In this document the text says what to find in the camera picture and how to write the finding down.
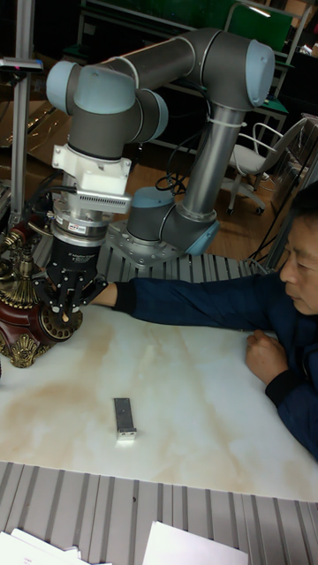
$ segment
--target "man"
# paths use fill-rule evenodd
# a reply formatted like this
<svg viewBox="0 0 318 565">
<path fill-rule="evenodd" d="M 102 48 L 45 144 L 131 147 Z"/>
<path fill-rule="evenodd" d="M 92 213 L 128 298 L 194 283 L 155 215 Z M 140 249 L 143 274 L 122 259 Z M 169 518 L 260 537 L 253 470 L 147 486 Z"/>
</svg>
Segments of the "man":
<svg viewBox="0 0 318 565">
<path fill-rule="evenodd" d="M 155 323 L 254 330 L 246 364 L 318 460 L 318 182 L 299 192 L 291 210 L 279 273 L 200 284 L 132 279 L 111 283 L 94 302 Z"/>
</svg>

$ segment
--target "black hair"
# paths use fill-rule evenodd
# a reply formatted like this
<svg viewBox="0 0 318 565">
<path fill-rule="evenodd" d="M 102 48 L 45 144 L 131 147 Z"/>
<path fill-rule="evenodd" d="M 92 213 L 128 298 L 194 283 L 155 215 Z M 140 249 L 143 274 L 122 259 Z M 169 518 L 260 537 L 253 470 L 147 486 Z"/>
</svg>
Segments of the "black hair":
<svg viewBox="0 0 318 565">
<path fill-rule="evenodd" d="M 318 181 L 299 191 L 291 204 L 294 218 L 318 220 Z"/>
</svg>

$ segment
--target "marble table surface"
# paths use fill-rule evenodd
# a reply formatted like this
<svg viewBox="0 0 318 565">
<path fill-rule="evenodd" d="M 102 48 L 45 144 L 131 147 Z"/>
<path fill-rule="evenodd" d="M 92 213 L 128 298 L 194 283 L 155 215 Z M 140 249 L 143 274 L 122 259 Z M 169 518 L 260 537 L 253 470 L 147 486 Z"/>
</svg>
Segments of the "marble table surface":
<svg viewBox="0 0 318 565">
<path fill-rule="evenodd" d="M 246 334 L 168 327 L 99 306 L 28 369 L 2 358 L 0 460 L 294 500 L 318 463 L 245 366 Z M 113 398 L 138 436 L 117 442 Z"/>
</svg>

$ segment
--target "white paper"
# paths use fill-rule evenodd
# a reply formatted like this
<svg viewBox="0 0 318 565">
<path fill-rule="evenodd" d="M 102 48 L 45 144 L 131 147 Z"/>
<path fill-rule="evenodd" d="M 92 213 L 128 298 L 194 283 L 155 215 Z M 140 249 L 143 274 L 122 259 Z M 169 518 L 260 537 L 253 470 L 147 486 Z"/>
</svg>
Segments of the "white paper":
<svg viewBox="0 0 318 565">
<path fill-rule="evenodd" d="M 51 546 L 50 544 L 42 541 L 41 539 L 35 538 L 29 533 L 25 531 L 18 530 L 15 528 L 11 534 L 14 538 L 20 539 L 21 541 L 29 544 L 30 546 L 37 547 L 41 549 L 44 553 L 53 555 L 54 557 L 58 557 L 59 559 L 64 559 L 65 561 L 70 562 L 79 562 L 79 550 L 76 547 L 72 547 L 67 551 L 62 551 L 62 549 L 58 549 L 57 547 Z"/>
<path fill-rule="evenodd" d="M 70 563 L 3 532 L 0 534 L 0 562 L 1 565 L 65 565 L 67 562 Z"/>
<path fill-rule="evenodd" d="M 248 565 L 248 555 L 187 531 L 153 522 L 143 565 Z"/>
<path fill-rule="evenodd" d="M 76 548 L 63 551 L 21 530 L 13 533 L 0 533 L 1 565 L 87 565 L 78 558 Z"/>
</svg>

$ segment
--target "white chair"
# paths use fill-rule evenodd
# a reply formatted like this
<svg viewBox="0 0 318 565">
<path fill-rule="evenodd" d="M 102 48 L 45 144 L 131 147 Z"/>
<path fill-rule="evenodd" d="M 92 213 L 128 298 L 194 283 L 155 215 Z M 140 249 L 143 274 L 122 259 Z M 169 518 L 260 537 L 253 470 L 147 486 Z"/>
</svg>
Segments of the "white chair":
<svg viewBox="0 0 318 565">
<path fill-rule="evenodd" d="M 261 215 L 263 213 L 263 211 L 265 210 L 265 204 L 261 201 L 261 199 L 258 198 L 258 196 L 254 194 L 254 190 L 256 190 L 261 180 L 262 173 L 266 172 L 276 164 L 282 152 L 290 145 L 291 141 L 300 132 L 306 121 L 307 118 L 303 117 L 296 124 L 294 124 L 286 132 L 285 135 L 282 135 L 282 133 L 279 133 L 268 125 L 262 124 L 260 122 L 254 125 L 253 137 L 246 135 L 245 133 L 238 134 L 240 137 L 251 139 L 254 143 L 254 150 L 248 149 L 247 147 L 243 147 L 241 145 L 234 146 L 229 165 L 236 169 L 238 171 L 238 174 L 235 180 L 225 178 L 221 185 L 221 188 L 224 188 L 225 190 L 231 192 L 230 204 L 227 209 L 227 213 L 229 215 L 233 214 L 234 201 L 238 192 L 252 199 L 258 205 L 255 210 L 256 214 Z M 273 147 L 270 147 L 266 143 L 263 143 L 262 141 L 256 139 L 256 127 L 258 125 L 271 130 L 275 135 L 279 137 L 278 142 Z M 268 154 L 266 157 L 259 155 L 259 145 L 268 149 Z M 254 186 L 248 185 L 247 183 L 241 183 L 242 177 L 246 177 L 246 175 L 248 174 L 256 175 L 258 177 Z"/>
</svg>

